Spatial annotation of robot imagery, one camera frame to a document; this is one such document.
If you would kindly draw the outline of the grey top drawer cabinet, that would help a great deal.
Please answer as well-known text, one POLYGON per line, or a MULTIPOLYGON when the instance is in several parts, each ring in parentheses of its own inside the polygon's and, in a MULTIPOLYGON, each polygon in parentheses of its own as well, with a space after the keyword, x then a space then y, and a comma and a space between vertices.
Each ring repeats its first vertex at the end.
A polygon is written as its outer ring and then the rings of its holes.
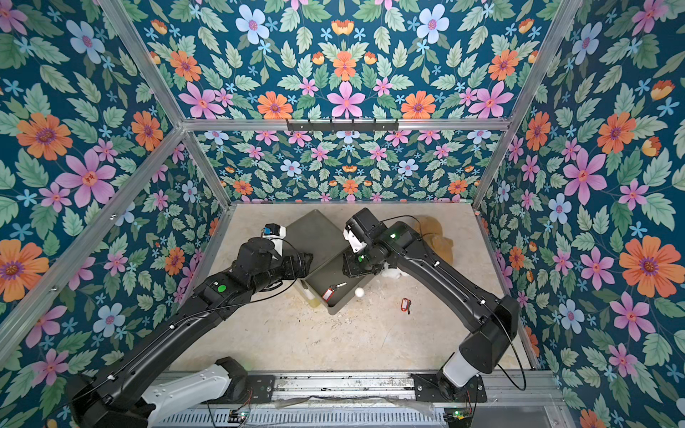
POLYGON ((343 255, 349 248, 344 231, 320 210, 312 210, 286 227, 286 238, 297 251, 312 256, 310 276, 321 272, 341 274, 343 255))

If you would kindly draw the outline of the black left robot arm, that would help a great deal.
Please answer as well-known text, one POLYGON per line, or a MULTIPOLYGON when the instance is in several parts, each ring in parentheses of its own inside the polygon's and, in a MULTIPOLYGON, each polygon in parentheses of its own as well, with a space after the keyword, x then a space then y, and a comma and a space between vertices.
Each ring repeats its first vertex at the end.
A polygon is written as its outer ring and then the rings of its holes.
POLYGON ((169 320, 159 324, 130 354, 95 376, 67 384, 72 417, 80 427, 146 427, 157 409, 146 390, 192 344, 252 303, 253 296, 285 281, 308 276, 311 253, 281 254, 278 239, 253 237, 223 271, 208 276, 169 320))

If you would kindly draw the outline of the aluminium frame rear top beam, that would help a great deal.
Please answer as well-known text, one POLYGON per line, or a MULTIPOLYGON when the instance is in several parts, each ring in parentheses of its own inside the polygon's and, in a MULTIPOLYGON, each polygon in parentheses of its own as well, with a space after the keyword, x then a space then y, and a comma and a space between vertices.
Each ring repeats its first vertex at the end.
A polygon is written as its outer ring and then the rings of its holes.
POLYGON ((188 131, 424 131, 424 130, 507 130, 507 119, 187 119, 188 131))

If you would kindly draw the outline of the yellow drawer cabinet base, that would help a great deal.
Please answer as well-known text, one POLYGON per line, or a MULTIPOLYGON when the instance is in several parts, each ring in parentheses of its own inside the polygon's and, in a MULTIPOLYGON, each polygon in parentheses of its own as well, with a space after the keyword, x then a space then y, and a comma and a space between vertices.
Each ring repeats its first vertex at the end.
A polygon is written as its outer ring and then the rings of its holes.
POLYGON ((294 286, 295 290, 301 294, 301 297, 306 301, 308 305, 312 308, 317 308, 321 305, 319 298, 312 292, 310 287, 302 280, 297 279, 294 286))

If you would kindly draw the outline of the grey top drawer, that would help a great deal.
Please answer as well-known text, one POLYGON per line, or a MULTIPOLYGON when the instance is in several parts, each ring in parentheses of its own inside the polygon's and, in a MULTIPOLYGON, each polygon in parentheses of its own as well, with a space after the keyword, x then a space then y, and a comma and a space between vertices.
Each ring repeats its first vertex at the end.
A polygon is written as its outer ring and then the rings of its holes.
POLYGON ((371 274, 350 277, 344 274, 344 251, 314 269, 303 279, 303 286, 311 291, 330 316, 336 315, 348 302, 357 297, 356 290, 364 290, 375 277, 371 274))

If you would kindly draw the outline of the aluminium frame left top beam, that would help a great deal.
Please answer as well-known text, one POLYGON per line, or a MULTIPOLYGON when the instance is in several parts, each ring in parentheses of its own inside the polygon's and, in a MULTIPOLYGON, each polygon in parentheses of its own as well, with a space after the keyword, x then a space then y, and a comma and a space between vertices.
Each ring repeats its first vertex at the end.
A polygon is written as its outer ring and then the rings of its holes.
POLYGON ((51 265, 34 289, 5 318, 1 324, 2 367, 6 366, 7 360, 12 357, 36 322, 51 308, 56 296, 114 226, 116 218, 123 214, 128 205, 146 187, 153 173, 171 157, 186 133, 183 128, 176 127, 164 137, 160 146, 147 156, 136 172, 98 212, 94 220, 51 265))

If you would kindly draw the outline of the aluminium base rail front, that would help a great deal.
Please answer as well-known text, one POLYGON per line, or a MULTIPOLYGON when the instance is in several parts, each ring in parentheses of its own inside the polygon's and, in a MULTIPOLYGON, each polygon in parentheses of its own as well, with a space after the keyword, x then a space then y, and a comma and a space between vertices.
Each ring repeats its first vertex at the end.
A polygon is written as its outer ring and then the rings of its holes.
MULTIPOLYGON (((487 401, 418 401, 411 373, 252 372, 276 376, 271 402, 198 405, 152 427, 573 427, 548 371, 480 376, 487 401)), ((165 372, 154 383, 191 372, 165 372)))

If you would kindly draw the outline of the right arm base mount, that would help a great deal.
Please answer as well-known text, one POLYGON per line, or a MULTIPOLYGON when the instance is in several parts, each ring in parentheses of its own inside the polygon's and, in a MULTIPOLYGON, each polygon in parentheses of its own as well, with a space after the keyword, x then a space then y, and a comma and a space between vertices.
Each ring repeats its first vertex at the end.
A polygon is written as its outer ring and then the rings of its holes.
POLYGON ((436 373, 411 373, 410 378, 418 401, 474 405, 487 401, 480 374, 456 351, 436 373))

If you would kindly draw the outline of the aluminium frame right rear post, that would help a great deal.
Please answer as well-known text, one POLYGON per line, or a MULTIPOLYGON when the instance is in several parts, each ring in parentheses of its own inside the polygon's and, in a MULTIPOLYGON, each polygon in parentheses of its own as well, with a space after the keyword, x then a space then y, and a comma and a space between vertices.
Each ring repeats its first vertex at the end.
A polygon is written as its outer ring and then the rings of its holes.
POLYGON ((519 93, 519 97, 514 105, 512 114, 508 119, 508 127, 499 139, 490 161, 481 177, 480 185, 472 201, 472 208, 475 212, 482 212, 483 200, 495 181, 495 176, 505 160, 508 145, 517 135, 528 109, 531 107, 533 98, 537 93, 538 87, 542 84, 552 60, 560 48, 562 41, 573 26, 574 17, 581 8, 583 1, 567 0, 560 1, 558 10, 549 26, 545 39, 540 46, 539 54, 535 64, 533 64, 529 76, 524 82, 524 86, 519 93))

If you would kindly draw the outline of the aluminium frame post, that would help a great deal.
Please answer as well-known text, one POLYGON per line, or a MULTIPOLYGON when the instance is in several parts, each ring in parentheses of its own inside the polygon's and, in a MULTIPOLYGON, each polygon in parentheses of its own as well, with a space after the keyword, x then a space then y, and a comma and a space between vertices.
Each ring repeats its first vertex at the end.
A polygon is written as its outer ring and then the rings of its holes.
POLYGON ((552 60, 560 48, 562 41, 573 26, 574 17, 581 8, 583 1, 567 0, 560 1, 558 10, 549 26, 545 39, 540 46, 539 54, 535 64, 533 64, 529 76, 524 82, 524 86, 519 93, 519 97, 514 105, 512 114, 508 119, 508 127, 499 139, 490 161, 481 177, 480 185, 472 201, 472 208, 475 212, 482 212, 483 200, 495 181, 495 176, 505 160, 508 145, 517 135, 528 109, 531 107, 533 98, 537 93, 538 87, 542 84, 552 60))
POLYGON ((154 63, 150 51, 130 19, 125 6, 121 1, 101 1, 100 5, 146 84, 153 91, 172 130, 180 133, 181 141, 196 162, 198 170, 203 174, 221 210, 228 212, 230 199, 219 181, 218 174, 201 148, 194 131, 187 128, 187 116, 182 112, 169 85, 163 79, 159 67, 154 63))

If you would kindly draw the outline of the brown teddy bear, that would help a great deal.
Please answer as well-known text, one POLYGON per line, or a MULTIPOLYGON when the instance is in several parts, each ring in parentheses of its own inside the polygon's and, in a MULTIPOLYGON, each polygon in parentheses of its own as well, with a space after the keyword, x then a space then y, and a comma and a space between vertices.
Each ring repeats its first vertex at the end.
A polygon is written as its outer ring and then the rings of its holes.
POLYGON ((434 250, 441 259, 452 265, 454 261, 454 242, 444 235, 440 221, 430 216, 417 216, 415 222, 415 230, 421 233, 422 238, 429 247, 434 250))

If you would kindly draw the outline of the black wall hook rail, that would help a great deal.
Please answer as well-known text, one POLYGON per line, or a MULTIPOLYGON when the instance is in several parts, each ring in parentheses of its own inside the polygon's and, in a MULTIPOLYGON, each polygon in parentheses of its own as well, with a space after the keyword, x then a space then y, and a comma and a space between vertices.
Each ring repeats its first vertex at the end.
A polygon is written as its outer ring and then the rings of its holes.
POLYGON ((294 119, 285 121, 288 131, 336 133, 357 131, 360 133, 398 131, 399 121, 383 119, 294 119))

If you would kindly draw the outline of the aluminium frame beam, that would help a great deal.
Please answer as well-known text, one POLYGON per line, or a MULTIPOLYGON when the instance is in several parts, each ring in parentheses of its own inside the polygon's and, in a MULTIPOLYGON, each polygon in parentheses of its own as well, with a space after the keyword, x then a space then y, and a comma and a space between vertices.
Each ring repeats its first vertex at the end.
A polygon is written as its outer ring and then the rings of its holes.
POLYGON ((2 367, 6 366, 7 360, 12 357, 36 322, 51 308, 56 296, 114 226, 116 218, 123 214, 128 205, 146 187, 153 173, 171 157, 186 133, 183 128, 176 127, 164 137, 160 146, 147 156, 136 172, 98 212, 94 220, 51 265, 34 289, 5 318, 1 324, 2 367))
POLYGON ((507 130, 507 119, 187 119, 188 131, 424 131, 424 130, 507 130))

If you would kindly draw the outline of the aluminium frame left rear post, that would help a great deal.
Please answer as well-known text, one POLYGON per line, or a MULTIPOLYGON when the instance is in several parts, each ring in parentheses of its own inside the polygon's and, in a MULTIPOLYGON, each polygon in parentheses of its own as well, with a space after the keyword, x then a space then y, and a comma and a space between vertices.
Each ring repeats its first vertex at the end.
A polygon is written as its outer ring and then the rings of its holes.
POLYGON ((163 79, 159 67, 154 63, 150 51, 130 19, 125 6, 121 1, 101 1, 100 5, 146 84, 153 91, 172 130, 180 133, 181 141, 196 162, 198 170, 203 174, 221 210, 228 212, 230 199, 219 181, 218 174, 201 148, 194 131, 187 128, 187 116, 182 112, 169 85, 163 79))

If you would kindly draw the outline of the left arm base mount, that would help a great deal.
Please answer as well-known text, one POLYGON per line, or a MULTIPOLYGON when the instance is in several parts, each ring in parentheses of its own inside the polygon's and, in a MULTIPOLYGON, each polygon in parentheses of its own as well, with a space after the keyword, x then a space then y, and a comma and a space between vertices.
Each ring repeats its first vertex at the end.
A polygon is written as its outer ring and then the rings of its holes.
POLYGON ((154 410, 148 417, 150 427, 179 412, 212 403, 251 404, 271 402, 276 376, 250 374, 233 358, 222 358, 198 372, 150 386, 142 399, 154 410))

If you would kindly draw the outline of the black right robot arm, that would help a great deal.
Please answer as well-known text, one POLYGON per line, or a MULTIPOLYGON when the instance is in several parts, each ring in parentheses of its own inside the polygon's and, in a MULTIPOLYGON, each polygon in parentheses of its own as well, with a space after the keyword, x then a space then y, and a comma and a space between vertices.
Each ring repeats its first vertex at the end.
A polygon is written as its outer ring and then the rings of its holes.
POLYGON ((510 296, 498 297, 476 285, 431 249, 419 231, 403 221, 387 226, 363 209, 345 224, 342 272, 347 277, 398 269, 442 301, 469 331, 441 368, 443 377, 463 386, 496 369, 517 336, 520 308, 510 296))

